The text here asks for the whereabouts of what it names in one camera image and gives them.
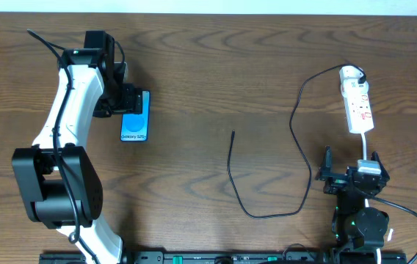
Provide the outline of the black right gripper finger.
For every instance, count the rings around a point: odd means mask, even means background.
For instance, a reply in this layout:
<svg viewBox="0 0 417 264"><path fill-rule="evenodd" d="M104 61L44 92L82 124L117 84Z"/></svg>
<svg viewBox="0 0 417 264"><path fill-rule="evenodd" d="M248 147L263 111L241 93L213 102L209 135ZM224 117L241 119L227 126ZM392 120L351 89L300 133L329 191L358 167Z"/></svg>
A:
<svg viewBox="0 0 417 264"><path fill-rule="evenodd" d="M332 170L332 153L331 153L331 149L330 146L326 146L325 148L325 153L324 153L324 158L321 164L321 172L322 173L331 173Z"/></svg>
<svg viewBox="0 0 417 264"><path fill-rule="evenodd" d="M381 171L385 171L384 166L382 165L382 162L381 162L381 160L380 160L380 157L379 157L379 155L378 155L377 151L374 151L374 152L371 154L371 159L372 159L373 161L376 161L376 162L378 163L378 165L379 165L379 167L380 167L380 170L381 170Z"/></svg>

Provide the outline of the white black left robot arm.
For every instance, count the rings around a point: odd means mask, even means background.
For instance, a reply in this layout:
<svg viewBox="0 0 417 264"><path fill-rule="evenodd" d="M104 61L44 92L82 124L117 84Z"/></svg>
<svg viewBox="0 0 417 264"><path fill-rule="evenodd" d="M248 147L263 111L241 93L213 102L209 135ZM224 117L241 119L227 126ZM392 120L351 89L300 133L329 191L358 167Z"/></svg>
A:
<svg viewBox="0 0 417 264"><path fill-rule="evenodd" d="M116 61L120 44L104 31L88 31L82 48L46 47L57 58L59 86L45 125L30 147L12 155L26 214L76 246L74 253L43 253L41 263L133 263L135 255L102 214L103 186L87 154L93 118L116 114L134 127L126 141L148 137L150 94L127 80Z"/></svg>

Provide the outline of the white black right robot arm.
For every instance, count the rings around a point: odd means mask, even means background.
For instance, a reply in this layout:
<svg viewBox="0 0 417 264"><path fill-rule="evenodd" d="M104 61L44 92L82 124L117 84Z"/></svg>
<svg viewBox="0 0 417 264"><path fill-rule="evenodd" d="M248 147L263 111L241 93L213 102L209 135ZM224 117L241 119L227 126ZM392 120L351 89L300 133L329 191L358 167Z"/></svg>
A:
<svg viewBox="0 0 417 264"><path fill-rule="evenodd" d="M322 253L324 263L380 263L379 250L384 246L389 216L368 205L390 180L376 152L369 160L359 160L345 173L333 172L329 146L319 167L317 180L324 182L323 192L336 196L332 232L336 245Z"/></svg>

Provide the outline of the blue Galaxy smartphone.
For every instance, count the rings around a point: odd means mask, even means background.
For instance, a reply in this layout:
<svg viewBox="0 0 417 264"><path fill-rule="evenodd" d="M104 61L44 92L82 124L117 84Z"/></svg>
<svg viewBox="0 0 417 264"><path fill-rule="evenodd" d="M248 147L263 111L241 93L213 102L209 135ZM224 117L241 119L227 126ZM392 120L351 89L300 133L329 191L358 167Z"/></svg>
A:
<svg viewBox="0 0 417 264"><path fill-rule="evenodd" d="M142 92L142 113L122 116L120 140L122 142L145 142L148 139L151 94Z"/></svg>

